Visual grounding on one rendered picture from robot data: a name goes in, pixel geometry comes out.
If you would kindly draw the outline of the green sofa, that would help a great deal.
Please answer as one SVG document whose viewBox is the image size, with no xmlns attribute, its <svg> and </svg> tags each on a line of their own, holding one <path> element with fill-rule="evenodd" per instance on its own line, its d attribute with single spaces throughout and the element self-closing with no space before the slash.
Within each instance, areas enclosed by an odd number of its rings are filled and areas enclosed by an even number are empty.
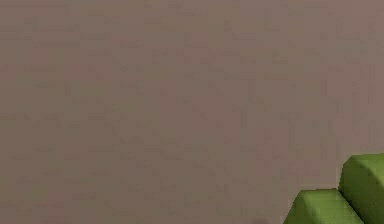
<svg viewBox="0 0 384 224">
<path fill-rule="evenodd" d="M 384 153 L 351 156 L 338 188 L 301 190 L 283 224 L 384 224 Z"/>
</svg>

